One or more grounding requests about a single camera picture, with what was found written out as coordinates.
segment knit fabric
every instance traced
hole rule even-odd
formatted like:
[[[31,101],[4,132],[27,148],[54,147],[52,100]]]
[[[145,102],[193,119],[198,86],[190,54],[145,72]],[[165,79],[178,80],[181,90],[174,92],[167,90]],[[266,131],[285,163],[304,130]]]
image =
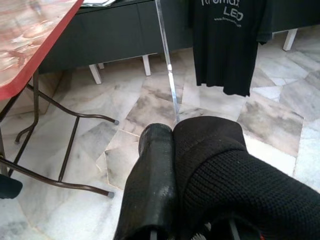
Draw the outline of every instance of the knit fabric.
[[[249,155],[237,123],[192,118],[173,134],[180,219],[191,233],[232,216],[265,240],[320,240],[320,195]]]

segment white chair leg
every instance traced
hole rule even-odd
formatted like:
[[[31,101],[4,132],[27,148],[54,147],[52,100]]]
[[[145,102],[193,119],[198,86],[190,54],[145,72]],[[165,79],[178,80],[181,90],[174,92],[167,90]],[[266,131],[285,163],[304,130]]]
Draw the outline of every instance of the white chair leg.
[[[291,50],[291,47],[294,44],[294,41],[295,41],[295,38],[297,35],[297,31],[298,31],[298,28],[289,30],[288,35],[286,36],[283,50],[285,50],[285,51]]]
[[[105,69],[105,64],[104,63],[98,63],[99,69]]]
[[[101,84],[101,76],[95,64],[89,65],[90,71],[96,84]]]
[[[143,65],[145,70],[145,75],[151,76],[150,63],[149,63],[149,55],[143,55]]]

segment marble floor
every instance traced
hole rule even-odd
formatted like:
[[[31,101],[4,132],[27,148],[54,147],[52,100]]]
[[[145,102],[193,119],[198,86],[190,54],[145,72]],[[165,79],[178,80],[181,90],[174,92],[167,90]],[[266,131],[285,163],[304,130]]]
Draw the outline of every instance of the marble floor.
[[[301,29],[293,48],[285,34],[259,47],[251,96],[227,96],[219,87],[197,87],[191,49],[171,54],[180,118],[218,116],[241,124],[248,151],[289,176],[320,190],[320,27]],[[150,56],[152,76],[139,58],[108,63],[96,85],[89,68],[68,71],[54,98],[71,110],[118,119],[120,125],[83,119],[65,181],[114,191],[107,197],[37,182],[23,183],[13,200],[0,200],[0,240],[111,240],[126,179],[138,159],[138,141],[151,123],[175,124],[163,55]],[[33,114],[1,124],[6,156],[17,154],[15,135]],[[20,164],[57,178],[75,119],[50,106]]]

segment hanging t-shirt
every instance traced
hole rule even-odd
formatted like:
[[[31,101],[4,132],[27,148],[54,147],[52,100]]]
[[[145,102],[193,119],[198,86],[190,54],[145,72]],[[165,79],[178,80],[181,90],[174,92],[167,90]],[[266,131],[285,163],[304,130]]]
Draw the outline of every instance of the hanging t-shirt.
[[[272,38],[271,0],[190,0],[198,86],[250,95],[258,42]]]

